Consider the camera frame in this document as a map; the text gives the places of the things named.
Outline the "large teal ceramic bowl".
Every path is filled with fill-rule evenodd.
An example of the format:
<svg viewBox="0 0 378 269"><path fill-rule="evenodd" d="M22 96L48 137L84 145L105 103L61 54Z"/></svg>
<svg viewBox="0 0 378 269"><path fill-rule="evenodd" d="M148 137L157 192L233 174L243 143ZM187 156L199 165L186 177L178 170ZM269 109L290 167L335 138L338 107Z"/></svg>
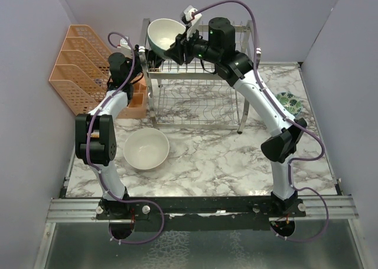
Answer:
<svg viewBox="0 0 378 269"><path fill-rule="evenodd" d="M175 43L178 34L185 32L185 26L178 21L168 18L160 18L148 25L147 39L150 49L159 57L169 59L165 55L166 50Z"/></svg>

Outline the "steel two-tier dish rack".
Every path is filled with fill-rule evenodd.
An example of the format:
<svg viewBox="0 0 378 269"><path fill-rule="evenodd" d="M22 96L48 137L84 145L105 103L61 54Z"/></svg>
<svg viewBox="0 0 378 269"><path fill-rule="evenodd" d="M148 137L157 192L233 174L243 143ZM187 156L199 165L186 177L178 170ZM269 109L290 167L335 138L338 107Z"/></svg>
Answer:
<svg viewBox="0 0 378 269"><path fill-rule="evenodd" d="M139 43L151 50L142 23ZM159 70L143 64L147 83L149 118L154 128L235 130L241 134L249 115L249 103L219 76L214 65L193 60L189 65L163 61Z"/></svg>

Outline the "large cream ceramic bowl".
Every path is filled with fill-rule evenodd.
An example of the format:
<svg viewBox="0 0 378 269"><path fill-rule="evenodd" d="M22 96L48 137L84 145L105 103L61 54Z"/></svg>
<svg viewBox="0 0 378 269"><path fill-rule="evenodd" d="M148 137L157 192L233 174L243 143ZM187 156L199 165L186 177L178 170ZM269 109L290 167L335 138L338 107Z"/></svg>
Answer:
<svg viewBox="0 0 378 269"><path fill-rule="evenodd" d="M151 170L160 166L170 152L166 135L158 129L143 128L125 140L123 156L135 169Z"/></svg>

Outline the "green patterned small bowl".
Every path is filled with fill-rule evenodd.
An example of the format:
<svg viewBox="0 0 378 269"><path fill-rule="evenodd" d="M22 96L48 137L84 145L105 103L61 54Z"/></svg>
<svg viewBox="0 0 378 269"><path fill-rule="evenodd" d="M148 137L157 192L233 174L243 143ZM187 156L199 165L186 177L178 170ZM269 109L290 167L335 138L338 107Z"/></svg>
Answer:
<svg viewBox="0 0 378 269"><path fill-rule="evenodd" d="M288 91L280 92L276 98L283 107L295 117L298 117L302 112L303 104L301 100L294 94Z"/></svg>

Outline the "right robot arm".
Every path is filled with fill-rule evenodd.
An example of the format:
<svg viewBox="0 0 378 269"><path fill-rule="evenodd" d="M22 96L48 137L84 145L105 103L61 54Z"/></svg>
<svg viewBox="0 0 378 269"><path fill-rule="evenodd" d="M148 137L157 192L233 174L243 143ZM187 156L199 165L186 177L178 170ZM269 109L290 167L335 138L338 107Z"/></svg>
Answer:
<svg viewBox="0 0 378 269"><path fill-rule="evenodd" d="M169 20L162 33L164 55L179 65L189 64L194 58L214 64L214 74L241 93L255 109L271 135L260 146L272 167L271 209L275 215L285 216L298 198L289 161L307 123L285 110L260 79L255 61L236 49L235 28L227 18L213 18L208 25L205 40L198 32L191 34L188 25Z"/></svg>

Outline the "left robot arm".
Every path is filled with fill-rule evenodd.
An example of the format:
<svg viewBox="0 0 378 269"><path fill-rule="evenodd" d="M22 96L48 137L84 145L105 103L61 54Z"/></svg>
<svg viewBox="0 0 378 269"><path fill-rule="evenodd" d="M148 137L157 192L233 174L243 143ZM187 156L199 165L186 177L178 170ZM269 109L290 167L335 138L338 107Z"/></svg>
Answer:
<svg viewBox="0 0 378 269"><path fill-rule="evenodd" d="M117 150L114 119L131 103L133 86L142 78L147 52L145 47L136 45L128 57L120 52L111 54L105 98L93 110L75 118L75 154L100 183L102 214L119 219L129 215L131 205L114 163Z"/></svg>

